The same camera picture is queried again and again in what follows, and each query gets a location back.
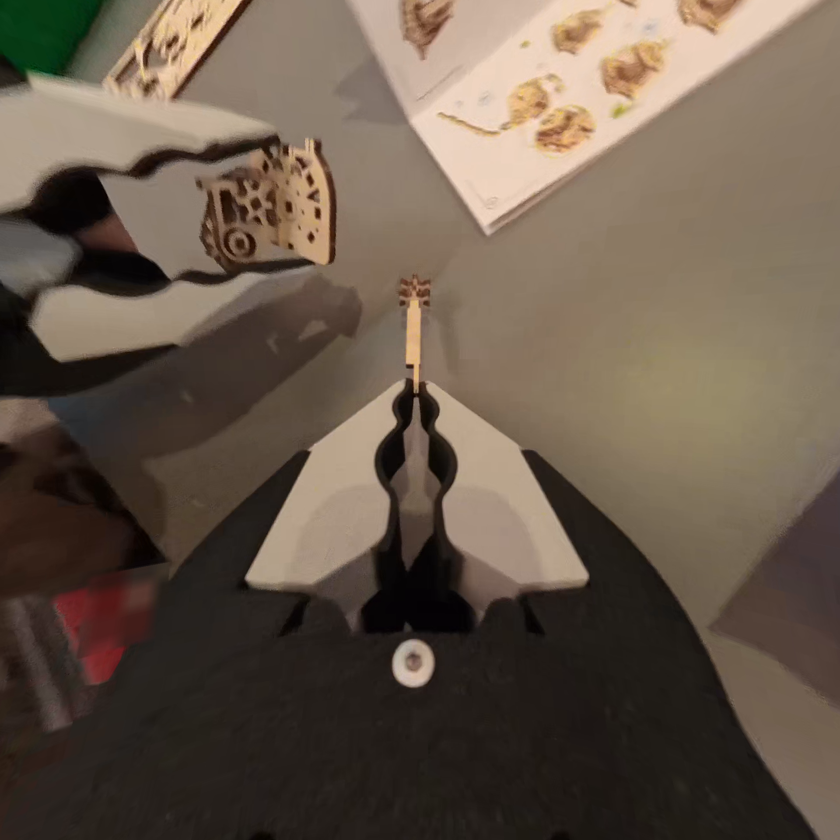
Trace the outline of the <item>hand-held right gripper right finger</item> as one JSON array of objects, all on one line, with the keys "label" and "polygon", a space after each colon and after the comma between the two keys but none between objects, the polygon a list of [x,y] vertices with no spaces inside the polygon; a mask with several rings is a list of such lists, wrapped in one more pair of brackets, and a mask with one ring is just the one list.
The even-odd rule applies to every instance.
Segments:
[{"label": "hand-held right gripper right finger", "polygon": [[590,575],[520,445],[434,383],[418,405],[446,589],[480,621],[501,599],[586,587]]}]

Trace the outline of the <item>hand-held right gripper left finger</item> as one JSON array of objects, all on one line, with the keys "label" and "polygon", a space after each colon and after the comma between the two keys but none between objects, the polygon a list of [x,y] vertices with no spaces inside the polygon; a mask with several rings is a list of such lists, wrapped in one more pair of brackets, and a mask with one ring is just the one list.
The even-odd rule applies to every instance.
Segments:
[{"label": "hand-held right gripper left finger", "polygon": [[404,572],[393,480],[413,405],[411,381],[398,381],[310,447],[245,576],[250,589],[317,597],[361,625],[382,582]]}]

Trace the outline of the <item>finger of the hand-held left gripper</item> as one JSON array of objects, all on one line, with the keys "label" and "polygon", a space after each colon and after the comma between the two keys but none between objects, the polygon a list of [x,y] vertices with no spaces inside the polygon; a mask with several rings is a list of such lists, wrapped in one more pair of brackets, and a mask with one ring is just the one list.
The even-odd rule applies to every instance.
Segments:
[{"label": "finger of the hand-held left gripper", "polygon": [[133,179],[173,161],[215,162],[279,141],[266,122],[191,102],[134,100],[33,73],[2,84],[1,211],[30,207],[65,172]]},{"label": "finger of the hand-held left gripper", "polygon": [[28,342],[58,363],[182,347],[298,291],[316,274],[308,262],[278,264],[271,271],[211,276],[211,283],[181,276],[156,289],[68,274],[31,301]]}]

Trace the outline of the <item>wooden gear model assembly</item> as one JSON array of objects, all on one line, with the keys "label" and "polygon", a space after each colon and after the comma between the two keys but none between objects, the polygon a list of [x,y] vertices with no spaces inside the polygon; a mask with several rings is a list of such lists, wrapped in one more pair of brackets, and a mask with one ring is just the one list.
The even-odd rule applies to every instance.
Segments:
[{"label": "wooden gear model assembly", "polygon": [[206,198],[199,238],[225,271],[279,260],[280,254],[317,266],[335,258],[337,199],[321,143],[273,143],[246,165],[199,178]]}]

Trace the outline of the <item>wooden stick part with gear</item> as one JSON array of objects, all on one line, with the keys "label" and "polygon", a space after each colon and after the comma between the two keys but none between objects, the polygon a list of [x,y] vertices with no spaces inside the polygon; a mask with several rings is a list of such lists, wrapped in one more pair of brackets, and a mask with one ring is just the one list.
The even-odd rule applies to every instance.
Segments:
[{"label": "wooden stick part with gear", "polygon": [[422,383],[423,318],[431,303],[431,281],[413,274],[400,279],[397,302],[405,313],[404,364],[413,393],[419,396]]}]

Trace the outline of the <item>laser-cut wooden parts sheet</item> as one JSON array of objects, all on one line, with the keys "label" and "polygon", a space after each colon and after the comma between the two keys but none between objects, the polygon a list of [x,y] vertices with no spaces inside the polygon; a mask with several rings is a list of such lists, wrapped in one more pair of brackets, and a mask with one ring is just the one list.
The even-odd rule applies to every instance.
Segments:
[{"label": "laser-cut wooden parts sheet", "polygon": [[101,85],[135,100],[175,99],[250,1],[166,1],[152,13]]}]

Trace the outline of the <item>green plastic bin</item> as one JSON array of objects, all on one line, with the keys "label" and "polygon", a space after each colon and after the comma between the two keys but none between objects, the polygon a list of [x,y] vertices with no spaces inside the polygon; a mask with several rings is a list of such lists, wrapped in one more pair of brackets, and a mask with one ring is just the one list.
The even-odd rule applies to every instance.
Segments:
[{"label": "green plastic bin", "polygon": [[1,1],[1,54],[18,70],[61,76],[103,1]]}]

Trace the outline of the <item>white instruction booklet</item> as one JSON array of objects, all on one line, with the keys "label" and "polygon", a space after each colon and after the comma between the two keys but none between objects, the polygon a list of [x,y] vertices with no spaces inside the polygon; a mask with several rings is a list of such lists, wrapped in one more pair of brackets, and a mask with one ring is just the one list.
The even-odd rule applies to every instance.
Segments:
[{"label": "white instruction booklet", "polygon": [[816,1],[349,1],[491,235]]}]

